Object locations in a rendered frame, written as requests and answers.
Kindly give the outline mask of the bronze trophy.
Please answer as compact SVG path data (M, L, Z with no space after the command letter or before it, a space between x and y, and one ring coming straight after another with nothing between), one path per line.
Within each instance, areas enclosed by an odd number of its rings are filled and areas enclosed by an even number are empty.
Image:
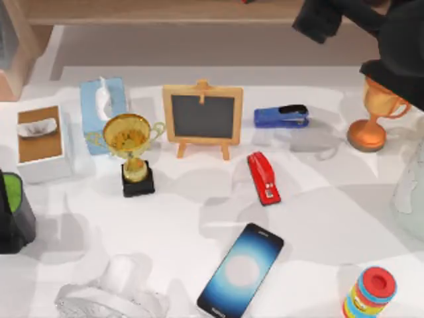
M400 118L411 109L411 104L369 77L365 77L363 102L369 118L353 122L347 140L361 152L377 152L386 143L386 131L378 119Z

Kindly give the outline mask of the pale glass vase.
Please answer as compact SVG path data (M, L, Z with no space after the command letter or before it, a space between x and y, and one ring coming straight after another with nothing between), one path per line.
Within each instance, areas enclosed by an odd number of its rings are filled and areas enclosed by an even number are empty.
M395 187L392 209L398 224L424 242L424 137Z

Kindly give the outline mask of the blue stapler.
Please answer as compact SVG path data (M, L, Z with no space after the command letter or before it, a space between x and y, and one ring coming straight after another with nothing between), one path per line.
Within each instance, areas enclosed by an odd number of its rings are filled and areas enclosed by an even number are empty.
M300 129L309 124L309 110L303 104L284 105L254 110L256 128Z

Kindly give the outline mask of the red stapler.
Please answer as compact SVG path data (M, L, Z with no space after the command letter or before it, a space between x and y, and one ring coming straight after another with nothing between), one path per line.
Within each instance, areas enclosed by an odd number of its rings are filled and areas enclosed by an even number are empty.
M281 202L274 170L265 155L253 152L247 156L247 162L261 204L267 206Z

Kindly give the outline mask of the wooden framed blackboard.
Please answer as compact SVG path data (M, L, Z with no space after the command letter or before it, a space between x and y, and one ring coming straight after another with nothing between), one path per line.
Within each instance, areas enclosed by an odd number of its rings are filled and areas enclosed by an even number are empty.
M240 143L243 88L212 86L205 79L195 85L164 85L162 100L169 142L178 144L182 158L188 144L219 145L224 160L229 147Z

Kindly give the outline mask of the stack of coloured rings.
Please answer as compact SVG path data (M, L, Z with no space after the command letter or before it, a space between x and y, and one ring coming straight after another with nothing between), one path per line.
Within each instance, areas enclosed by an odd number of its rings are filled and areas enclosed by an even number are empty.
M359 275L343 302L345 318L377 318L397 292L397 283L385 268L371 266Z

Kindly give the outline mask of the wooden shelf board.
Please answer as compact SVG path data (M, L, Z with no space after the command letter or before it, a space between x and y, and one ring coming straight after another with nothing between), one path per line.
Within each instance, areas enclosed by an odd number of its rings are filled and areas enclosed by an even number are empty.
M290 23L304 0L26 0L33 25Z

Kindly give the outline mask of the black smartphone with blue screen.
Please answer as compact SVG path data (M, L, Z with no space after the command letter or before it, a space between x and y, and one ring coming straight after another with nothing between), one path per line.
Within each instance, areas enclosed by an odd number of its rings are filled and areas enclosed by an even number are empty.
M284 247L278 235L249 223L197 298L214 318L242 318Z

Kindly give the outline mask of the gold trophy with black base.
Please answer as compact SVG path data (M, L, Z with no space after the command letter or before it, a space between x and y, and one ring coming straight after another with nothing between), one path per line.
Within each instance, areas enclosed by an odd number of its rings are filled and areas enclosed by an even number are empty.
M85 139L125 160L121 165L123 196L134 197L155 192L152 169L141 155L165 129L162 122L151 125L140 115L124 113L108 120L101 132L87 133Z

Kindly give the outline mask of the white tissue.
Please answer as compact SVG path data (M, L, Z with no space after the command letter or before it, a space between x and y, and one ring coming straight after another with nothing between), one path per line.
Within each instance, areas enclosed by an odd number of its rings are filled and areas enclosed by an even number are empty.
M31 123L20 123L17 125L17 134L22 138L37 138L54 133L58 128L55 118L49 117Z
M108 121L112 117L112 99L106 79L99 78L100 86L95 92L95 106L98 117L102 121Z

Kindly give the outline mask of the light blue tissue box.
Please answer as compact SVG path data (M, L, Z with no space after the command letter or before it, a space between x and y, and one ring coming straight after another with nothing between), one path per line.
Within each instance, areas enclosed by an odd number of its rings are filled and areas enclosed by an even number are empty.
M123 79L120 77L106 78L105 84L111 96L111 106L107 108L105 114L96 103L96 93L102 87L101 80L95 79L80 84L82 129L91 155L109 152L103 140L103 128L110 118L128 112Z

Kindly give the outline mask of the clear white plastic fan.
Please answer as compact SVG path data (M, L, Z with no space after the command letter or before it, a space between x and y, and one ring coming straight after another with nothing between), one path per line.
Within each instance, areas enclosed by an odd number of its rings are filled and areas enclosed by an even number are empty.
M98 278L61 287L55 299L60 318L166 318L168 297L142 288L141 274L132 256L114 256Z

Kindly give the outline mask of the white and brown tissue box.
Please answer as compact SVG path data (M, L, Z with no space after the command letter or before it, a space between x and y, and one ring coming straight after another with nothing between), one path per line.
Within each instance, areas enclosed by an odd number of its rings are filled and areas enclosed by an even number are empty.
M18 138L17 168L22 179L28 184L49 182L68 178L73 174L72 146L67 118L60 106L42 107L21 111L17 124L31 123L53 117L58 128L52 134L37 138Z

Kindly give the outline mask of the wooden cupboard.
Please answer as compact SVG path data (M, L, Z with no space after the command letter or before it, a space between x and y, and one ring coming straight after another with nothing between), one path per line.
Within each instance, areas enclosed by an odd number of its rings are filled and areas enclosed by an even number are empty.
M51 0L0 0L0 101L17 101L53 26L38 25Z

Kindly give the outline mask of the black and green holder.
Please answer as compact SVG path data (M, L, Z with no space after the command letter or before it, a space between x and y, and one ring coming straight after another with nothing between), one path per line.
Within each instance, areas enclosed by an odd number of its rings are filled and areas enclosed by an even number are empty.
M36 238L36 217L21 177L0 169L0 254L19 253Z

